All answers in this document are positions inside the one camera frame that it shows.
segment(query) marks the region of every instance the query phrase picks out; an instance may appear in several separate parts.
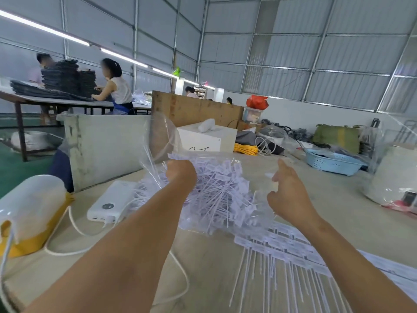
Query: yellow and white device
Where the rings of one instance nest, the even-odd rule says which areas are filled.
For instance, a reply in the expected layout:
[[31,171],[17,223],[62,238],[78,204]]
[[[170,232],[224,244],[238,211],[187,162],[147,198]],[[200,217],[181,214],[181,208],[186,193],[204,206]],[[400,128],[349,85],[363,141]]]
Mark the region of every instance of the yellow and white device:
[[14,242],[6,257],[40,250],[70,203],[71,196],[58,177],[38,175],[24,180],[0,199],[0,253],[4,254],[10,233]]

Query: woman in white sleeveless top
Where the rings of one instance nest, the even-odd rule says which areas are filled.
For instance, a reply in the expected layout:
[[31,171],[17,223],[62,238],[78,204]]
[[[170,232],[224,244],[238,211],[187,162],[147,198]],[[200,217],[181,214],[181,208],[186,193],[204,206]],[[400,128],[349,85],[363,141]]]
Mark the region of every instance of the woman in white sleeveless top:
[[127,81],[122,78],[122,68],[119,63],[110,58],[104,58],[101,61],[101,69],[103,75],[109,80],[101,94],[93,94],[91,97],[97,101],[104,101],[111,94],[114,110],[108,114],[134,115],[132,92]]

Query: table leg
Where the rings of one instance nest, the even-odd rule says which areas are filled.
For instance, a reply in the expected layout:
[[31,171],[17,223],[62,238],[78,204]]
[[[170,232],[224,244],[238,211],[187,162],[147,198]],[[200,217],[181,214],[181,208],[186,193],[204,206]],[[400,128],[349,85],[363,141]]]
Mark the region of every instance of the table leg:
[[20,102],[15,102],[16,119],[18,121],[20,151],[22,152],[22,159],[24,162],[28,161],[28,154],[26,152],[25,128],[23,126],[22,106]]

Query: corrugated metal wall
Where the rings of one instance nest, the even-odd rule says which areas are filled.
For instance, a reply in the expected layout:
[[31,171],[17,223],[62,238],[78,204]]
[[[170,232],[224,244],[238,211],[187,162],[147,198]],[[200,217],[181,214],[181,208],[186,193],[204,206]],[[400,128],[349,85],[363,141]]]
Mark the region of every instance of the corrugated metal wall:
[[[66,31],[75,36],[167,72],[178,66],[186,78],[194,80],[205,3],[206,0],[0,0],[0,10],[58,30],[64,30],[65,22]],[[27,80],[30,69],[38,66],[37,52],[50,53],[55,60],[78,59],[81,68],[96,70],[98,84],[105,83],[99,63],[106,56],[98,48],[74,42],[64,47],[60,37],[0,17],[1,75]],[[129,62],[118,62],[123,77],[134,87],[143,91],[170,90],[170,78],[141,69],[135,73]],[[13,111],[10,103],[0,100],[0,113]],[[38,112],[39,107],[25,106],[24,111]]]
[[210,0],[199,80],[406,113],[417,104],[416,20],[417,0]]

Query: olive green sack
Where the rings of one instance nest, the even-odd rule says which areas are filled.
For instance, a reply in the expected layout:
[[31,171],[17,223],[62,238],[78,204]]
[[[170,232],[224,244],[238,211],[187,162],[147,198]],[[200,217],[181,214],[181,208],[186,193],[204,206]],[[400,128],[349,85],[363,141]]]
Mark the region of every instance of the olive green sack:
[[337,145],[357,155],[359,153],[358,126],[347,127],[318,124],[313,136],[313,143]]

